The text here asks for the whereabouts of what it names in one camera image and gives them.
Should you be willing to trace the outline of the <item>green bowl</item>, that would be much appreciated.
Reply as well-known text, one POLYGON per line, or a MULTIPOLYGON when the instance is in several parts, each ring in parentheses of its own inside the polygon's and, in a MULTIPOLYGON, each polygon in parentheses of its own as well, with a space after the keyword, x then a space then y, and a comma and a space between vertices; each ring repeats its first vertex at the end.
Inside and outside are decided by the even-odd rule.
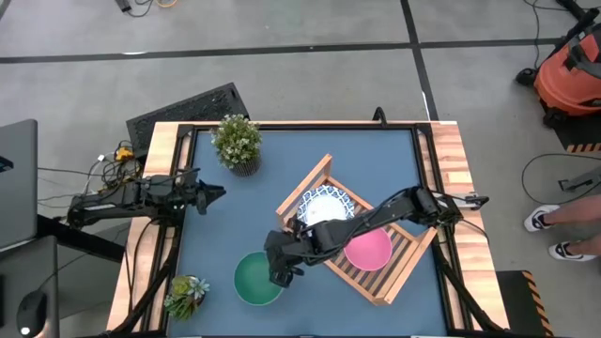
POLYGON ((269 261, 264 252, 254 252, 245 255, 238 263, 234 272, 234 287, 236 284, 266 284, 270 282, 269 261))

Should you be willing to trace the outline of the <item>black frame strut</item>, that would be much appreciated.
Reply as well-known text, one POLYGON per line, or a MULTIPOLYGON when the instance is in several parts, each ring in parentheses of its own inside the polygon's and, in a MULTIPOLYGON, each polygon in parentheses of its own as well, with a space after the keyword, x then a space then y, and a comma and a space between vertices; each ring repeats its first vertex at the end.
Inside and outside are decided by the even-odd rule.
POLYGON ((163 301, 177 266, 180 231, 131 221, 109 319, 100 338, 166 338, 163 301))
POLYGON ((457 333, 459 335, 465 333, 468 336, 474 336, 476 338, 486 338, 490 332, 504 332, 504 328, 497 325, 486 314, 486 312, 477 303, 475 298, 471 295, 470 291, 464 286, 463 282, 456 275, 451 264, 445 258, 437 239, 435 239, 432 244, 432 250, 438 263, 438 270, 440 270, 444 277, 451 283, 459 300, 467 306, 468 314, 472 315, 481 327, 481 330, 460 330, 457 329, 454 324, 452 324, 451 327, 447 329, 447 332, 457 333))

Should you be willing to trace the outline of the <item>green succulent potted plant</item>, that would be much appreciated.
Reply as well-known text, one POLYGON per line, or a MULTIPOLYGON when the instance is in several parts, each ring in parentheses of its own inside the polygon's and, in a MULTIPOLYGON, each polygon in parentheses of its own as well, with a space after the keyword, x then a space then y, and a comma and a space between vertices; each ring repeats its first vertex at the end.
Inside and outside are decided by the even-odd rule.
POLYGON ((210 290, 206 279, 192 275, 179 275, 173 278, 163 306, 170 317, 185 321, 192 317, 210 290))

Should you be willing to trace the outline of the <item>white flowering potted plant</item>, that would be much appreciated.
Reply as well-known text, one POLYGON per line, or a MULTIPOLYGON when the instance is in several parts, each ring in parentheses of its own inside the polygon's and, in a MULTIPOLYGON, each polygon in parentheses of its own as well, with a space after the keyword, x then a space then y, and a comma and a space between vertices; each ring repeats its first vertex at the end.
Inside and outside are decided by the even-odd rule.
POLYGON ((210 130, 219 163, 238 177, 255 174, 261 165, 262 136, 245 115, 226 115, 210 130))

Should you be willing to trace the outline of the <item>blue patterned paper plate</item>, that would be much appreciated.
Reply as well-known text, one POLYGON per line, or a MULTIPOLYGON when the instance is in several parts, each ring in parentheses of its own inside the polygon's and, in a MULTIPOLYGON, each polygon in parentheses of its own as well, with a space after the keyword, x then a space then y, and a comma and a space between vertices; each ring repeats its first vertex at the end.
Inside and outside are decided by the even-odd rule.
POLYGON ((350 196, 331 185, 321 185, 305 192, 297 209, 297 218, 307 226, 324 221, 348 220, 354 216, 354 203, 350 196))

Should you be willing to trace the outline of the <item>grey closed laptop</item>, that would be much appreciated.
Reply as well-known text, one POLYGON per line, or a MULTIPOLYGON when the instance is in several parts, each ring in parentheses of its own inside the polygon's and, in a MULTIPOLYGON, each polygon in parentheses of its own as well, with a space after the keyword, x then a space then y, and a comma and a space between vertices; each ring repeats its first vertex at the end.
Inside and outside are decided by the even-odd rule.
POLYGON ((0 127, 0 251, 37 232, 38 122, 0 127))

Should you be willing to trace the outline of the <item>pink bowl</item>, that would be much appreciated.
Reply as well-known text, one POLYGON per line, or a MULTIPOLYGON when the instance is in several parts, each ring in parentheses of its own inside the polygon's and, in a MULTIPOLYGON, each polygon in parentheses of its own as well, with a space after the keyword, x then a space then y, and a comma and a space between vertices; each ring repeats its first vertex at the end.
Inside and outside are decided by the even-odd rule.
POLYGON ((352 239, 344 248, 347 260, 357 269, 375 271, 385 267, 392 256, 392 241, 384 229, 352 239))

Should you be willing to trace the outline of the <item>wooden slatted shelf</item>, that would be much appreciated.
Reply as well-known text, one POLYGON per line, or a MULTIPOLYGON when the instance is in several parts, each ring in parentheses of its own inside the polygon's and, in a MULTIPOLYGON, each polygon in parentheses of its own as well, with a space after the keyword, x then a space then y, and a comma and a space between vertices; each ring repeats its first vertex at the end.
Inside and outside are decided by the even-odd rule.
MULTIPOLYGON (((348 215, 361 216, 373 208, 331 175, 331 163, 332 155, 325 155, 276 209, 284 233, 293 232, 293 220, 307 215, 309 198, 318 192, 339 192, 342 196, 343 211, 348 215)), ((393 304, 437 234, 437 230, 428 225, 420 234, 413 236, 398 222, 388 223, 382 230, 391 243, 390 258, 382 267, 360 268, 351 262, 344 251, 339 251, 334 257, 323 262, 339 278, 376 306, 393 304)))

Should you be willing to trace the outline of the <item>black desk support bar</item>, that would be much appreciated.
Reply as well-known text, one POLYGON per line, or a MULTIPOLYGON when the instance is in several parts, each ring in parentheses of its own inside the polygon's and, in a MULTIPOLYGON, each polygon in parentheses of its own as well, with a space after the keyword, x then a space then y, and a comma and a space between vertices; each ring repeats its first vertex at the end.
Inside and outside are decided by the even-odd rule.
POLYGON ((48 236, 55 237, 57 242, 62 246, 117 263, 121 262, 125 253, 123 245, 73 229, 57 220, 38 215, 36 237, 42 238, 48 236))

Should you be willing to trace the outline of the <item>dark grey desk surface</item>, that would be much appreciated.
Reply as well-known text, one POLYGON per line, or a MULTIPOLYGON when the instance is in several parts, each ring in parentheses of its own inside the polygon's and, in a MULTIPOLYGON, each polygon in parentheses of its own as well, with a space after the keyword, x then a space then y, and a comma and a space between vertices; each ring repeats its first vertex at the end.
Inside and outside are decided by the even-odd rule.
POLYGON ((20 303, 38 291, 46 299, 39 333, 32 338, 59 338, 57 244, 54 237, 39 238, 10 252, 0 253, 0 338, 24 338, 18 325, 20 303))

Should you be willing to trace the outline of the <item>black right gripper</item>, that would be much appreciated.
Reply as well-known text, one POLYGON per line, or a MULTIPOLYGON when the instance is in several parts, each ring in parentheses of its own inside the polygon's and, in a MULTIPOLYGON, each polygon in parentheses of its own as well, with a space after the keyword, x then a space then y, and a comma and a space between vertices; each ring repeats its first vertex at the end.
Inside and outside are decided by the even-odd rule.
POLYGON ((269 261, 270 281, 288 288, 295 276, 303 276, 299 268, 303 258, 310 252, 310 237, 304 233, 269 231, 264 243, 269 261))

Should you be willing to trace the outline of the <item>black hazard-striped floor mat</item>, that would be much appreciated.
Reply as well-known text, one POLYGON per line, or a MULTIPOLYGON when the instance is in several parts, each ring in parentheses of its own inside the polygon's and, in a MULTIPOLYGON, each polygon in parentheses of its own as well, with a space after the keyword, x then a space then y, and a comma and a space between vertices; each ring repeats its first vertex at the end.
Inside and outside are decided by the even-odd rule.
POLYGON ((534 276, 528 270, 497 271, 510 330, 522 335, 554 337, 534 276))
POLYGON ((543 125, 554 130, 563 148, 569 153, 601 151, 601 106, 585 115, 569 115, 555 107, 544 109, 543 125))

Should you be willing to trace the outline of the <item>orange shop vacuum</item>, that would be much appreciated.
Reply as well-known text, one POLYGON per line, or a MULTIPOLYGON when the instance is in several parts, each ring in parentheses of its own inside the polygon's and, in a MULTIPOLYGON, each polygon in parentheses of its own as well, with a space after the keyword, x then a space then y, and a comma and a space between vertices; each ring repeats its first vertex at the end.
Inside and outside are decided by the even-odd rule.
POLYGON ((543 124, 557 128, 569 120, 601 115, 601 15, 576 0, 555 0, 577 23, 543 62, 521 70, 515 81, 534 89, 545 111, 543 124))

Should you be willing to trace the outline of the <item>black computer mouse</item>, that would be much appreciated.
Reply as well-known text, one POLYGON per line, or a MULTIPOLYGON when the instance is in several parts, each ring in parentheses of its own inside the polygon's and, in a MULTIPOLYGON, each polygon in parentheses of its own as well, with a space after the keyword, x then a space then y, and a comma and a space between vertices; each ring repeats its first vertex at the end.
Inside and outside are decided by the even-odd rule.
POLYGON ((41 290, 26 294, 17 309, 16 324, 23 338, 40 338, 45 330, 47 296, 41 290))

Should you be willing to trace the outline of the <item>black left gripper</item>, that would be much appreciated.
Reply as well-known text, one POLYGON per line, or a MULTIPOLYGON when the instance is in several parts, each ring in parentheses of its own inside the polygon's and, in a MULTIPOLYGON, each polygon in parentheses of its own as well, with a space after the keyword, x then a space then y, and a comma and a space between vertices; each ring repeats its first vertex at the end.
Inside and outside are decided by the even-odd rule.
POLYGON ((182 205, 196 207, 199 214, 205 215, 208 206, 226 194, 223 186, 207 184, 204 181, 192 180, 177 185, 179 200, 182 205))

